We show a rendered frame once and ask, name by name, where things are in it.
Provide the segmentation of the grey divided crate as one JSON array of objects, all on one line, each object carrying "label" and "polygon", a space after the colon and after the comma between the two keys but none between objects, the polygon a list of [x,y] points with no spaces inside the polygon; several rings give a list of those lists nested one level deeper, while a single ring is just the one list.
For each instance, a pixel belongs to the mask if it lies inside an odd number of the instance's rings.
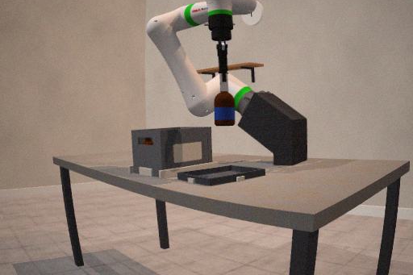
[{"label": "grey divided crate", "polygon": [[[153,138],[153,145],[142,144]],[[212,143],[203,127],[167,127],[131,130],[134,173],[139,167],[160,170],[176,169],[212,162]]]}]

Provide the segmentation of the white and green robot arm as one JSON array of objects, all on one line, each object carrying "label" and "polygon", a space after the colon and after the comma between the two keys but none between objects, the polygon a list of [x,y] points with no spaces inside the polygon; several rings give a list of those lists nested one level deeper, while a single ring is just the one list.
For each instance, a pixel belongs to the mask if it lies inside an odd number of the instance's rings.
[{"label": "white and green robot arm", "polygon": [[[215,111],[215,96],[220,93],[219,74],[204,83],[176,32],[201,24],[208,26],[210,31],[232,30],[235,25],[233,15],[251,14],[256,7],[257,0],[206,0],[149,20],[146,32],[169,66],[192,115],[204,117]],[[235,99],[235,111],[242,116],[254,91],[229,73],[228,93]]]}]

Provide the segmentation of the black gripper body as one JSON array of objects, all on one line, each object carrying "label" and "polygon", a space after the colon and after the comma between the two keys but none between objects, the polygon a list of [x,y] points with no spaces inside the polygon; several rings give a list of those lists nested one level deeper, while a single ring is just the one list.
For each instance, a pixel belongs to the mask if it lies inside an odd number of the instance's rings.
[{"label": "black gripper body", "polygon": [[226,41],[232,39],[232,32],[228,29],[216,29],[211,32],[211,39],[214,41],[219,41],[219,44],[222,44],[221,41],[226,44]]}]

